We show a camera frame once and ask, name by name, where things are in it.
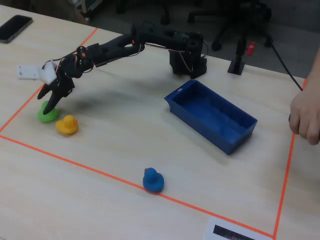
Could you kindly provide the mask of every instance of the red object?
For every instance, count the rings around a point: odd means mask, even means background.
[[[248,52],[248,56],[251,56],[252,53],[254,52],[255,45],[256,45],[256,43],[253,41],[249,44],[249,46],[246,47],[246,50]]]

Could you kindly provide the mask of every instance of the white bracket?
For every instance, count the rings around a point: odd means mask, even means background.
[[[43,69],[37,65],[17,65],[16,74],[20,80],[40,80],[48,85],[57,78],[52,60],[47,62]]]

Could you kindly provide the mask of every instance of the human hand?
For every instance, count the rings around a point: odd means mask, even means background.
[[[311,145],[320,141],[320,79],[308,84],[291,102],[290,128]]]

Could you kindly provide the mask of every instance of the robotic arm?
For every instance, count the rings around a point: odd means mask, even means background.
[[[75,52],[57,59],[60,62],[56,67],[56,79],[43,86],[37,99],[52,91],[43,111],[43,114],[48,114],[62,97],[72,92],[75,87],[72,78],[80,78],[94,66],[98,68],[124,57],[135,56],[145,49],[145,45],[169,50],[169,62],[174,74],[197,78],[207,71],[207,59],[201,57],[203,42],[203,36],[199,33],[162,30],[148,22],[133,24],[128,34],[102,45],[79,46]]]

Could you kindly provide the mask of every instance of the table surface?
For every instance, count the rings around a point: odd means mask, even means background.
[[[198,240],[212,216],[271,239],[319,238],[319,147],[290,131],[299,89],[289,76],[248,65],[233,75],[229,61],[207,57],[198,80],[258,119],[228,156],[169,112],[164,97],[188,76],[146,47],[74,80],[57,109],[79,132],[65,137],[39,123],[41,83],[18,80],[16,65],[118,34],[4,6],[0,23],[15,14],[34,23],[0,45],[0,239]],[[164,176],[161,194],[142,187],[148,167]]]

